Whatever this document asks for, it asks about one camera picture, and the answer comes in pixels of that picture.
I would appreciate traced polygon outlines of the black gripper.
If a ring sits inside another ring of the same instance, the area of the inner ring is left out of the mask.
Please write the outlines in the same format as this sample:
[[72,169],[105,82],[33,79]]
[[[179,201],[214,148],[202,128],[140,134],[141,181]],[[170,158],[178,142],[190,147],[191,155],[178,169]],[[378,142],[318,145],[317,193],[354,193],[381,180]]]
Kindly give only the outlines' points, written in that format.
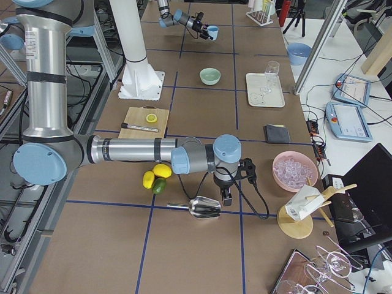
[[200,37],[205,40],[213,40],[213,38],[207,33],[208,23],[202,23],[202,21],[197,21],[195,18],[191,18],[191,29],[199,33]]
[[233,198],[230,188],[234,185],[235,175],[228,170],[216,170],[213,174],[214,182],[220,188],[222,204],[224,206],[231,206]]

